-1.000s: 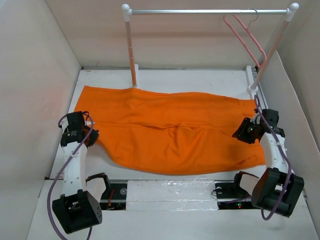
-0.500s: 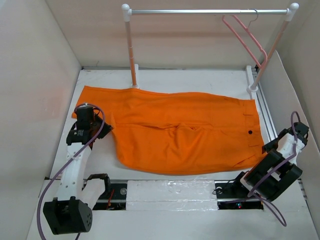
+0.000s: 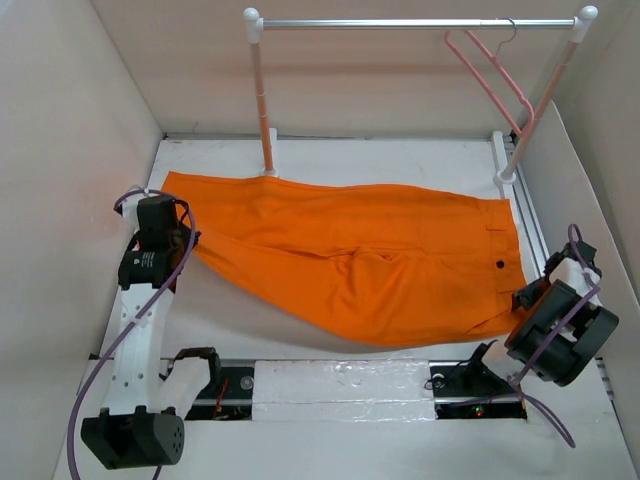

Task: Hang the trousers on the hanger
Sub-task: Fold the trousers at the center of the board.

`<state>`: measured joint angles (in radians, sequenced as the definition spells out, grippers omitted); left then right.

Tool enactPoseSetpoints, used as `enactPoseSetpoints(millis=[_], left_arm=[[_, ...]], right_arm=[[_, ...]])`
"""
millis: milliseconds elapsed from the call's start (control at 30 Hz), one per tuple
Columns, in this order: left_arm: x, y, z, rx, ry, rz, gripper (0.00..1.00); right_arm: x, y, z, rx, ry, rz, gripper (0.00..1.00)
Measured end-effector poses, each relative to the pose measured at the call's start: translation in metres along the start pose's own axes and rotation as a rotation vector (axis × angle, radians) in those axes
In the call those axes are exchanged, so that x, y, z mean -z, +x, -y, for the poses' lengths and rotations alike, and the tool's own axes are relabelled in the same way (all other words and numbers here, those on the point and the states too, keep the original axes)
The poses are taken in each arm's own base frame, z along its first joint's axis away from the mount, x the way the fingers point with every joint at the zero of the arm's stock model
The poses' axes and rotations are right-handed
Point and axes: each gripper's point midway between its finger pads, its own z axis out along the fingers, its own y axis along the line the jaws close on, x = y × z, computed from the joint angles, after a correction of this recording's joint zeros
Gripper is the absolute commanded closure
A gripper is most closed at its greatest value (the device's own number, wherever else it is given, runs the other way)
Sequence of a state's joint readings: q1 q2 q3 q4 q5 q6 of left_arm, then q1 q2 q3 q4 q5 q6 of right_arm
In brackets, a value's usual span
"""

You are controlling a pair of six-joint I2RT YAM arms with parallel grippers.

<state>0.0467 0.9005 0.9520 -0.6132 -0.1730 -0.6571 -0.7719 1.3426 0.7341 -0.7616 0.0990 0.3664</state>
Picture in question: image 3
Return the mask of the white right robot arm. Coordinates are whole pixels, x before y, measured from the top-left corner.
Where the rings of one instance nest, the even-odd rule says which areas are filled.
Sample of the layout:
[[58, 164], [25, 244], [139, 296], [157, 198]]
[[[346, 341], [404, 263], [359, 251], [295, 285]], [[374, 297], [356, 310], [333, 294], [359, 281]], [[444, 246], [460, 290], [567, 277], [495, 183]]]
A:
[[510, 387], [534, 374], [560, 387], [572, 383], [619, 325], [599, 299], [596, 248], [571, 240], [546, 262], [544, 275], [512, 295], [521, 316], [502, 343], [462, 369], [462, 381], [483, 394], [498, 380]]

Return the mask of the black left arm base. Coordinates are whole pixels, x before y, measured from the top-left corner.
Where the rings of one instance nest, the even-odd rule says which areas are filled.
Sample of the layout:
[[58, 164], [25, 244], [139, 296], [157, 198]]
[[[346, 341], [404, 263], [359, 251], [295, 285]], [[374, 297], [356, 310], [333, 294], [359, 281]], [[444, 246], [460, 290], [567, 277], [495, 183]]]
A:
[[182, 349], [170, 363], [167, 380], [178, 361], [197, 358], [207, 362], [209, 383], [182, 416], [186, 421], [244, 421], [252, 418], [255, 361], [221, 360], [214, 347]]

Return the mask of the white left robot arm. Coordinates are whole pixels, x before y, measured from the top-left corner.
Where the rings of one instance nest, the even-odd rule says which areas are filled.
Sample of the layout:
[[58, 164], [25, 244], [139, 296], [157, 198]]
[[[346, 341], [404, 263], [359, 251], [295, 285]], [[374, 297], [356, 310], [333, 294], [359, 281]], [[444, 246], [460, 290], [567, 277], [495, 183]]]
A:
[[219, 357], [212, 347], [180, 351], [168, 372], [161, 350], [178, 277], [199, 233], [188, 203], [159, 190], [132, 189], [114, 210], [134, 228], [118, 267], [118, 334], [89, 375], [107, 362], [110, 383], [96, 415], [72, 410], [67, 461], [79, 476], [74, 440], [80, 438], [108, 470], [161, 469], [178, 463], [185, 446], [185, 419], [198, 395], [222, 387]]

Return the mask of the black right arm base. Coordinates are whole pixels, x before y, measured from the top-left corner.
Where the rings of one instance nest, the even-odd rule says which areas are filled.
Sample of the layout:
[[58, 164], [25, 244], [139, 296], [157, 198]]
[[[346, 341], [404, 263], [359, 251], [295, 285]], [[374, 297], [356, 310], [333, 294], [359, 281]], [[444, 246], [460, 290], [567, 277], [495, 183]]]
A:
[[429, 363], [424, 389], [433, 396], [437, 420], [527, 419], [515, 390], [483, 360], [496, 343], [481, 343], [468, 359]]

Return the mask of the orange trousers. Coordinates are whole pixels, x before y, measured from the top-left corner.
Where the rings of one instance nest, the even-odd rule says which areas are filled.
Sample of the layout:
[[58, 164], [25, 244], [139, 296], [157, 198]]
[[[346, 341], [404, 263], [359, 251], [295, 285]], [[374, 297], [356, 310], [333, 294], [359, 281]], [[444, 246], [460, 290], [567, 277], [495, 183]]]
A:
[[198, 257], [229, 283], [341, 338], [383, 347], [509, 333], [525, 284], [511, 206], [409, 185], [346, 187], [172, 172]]

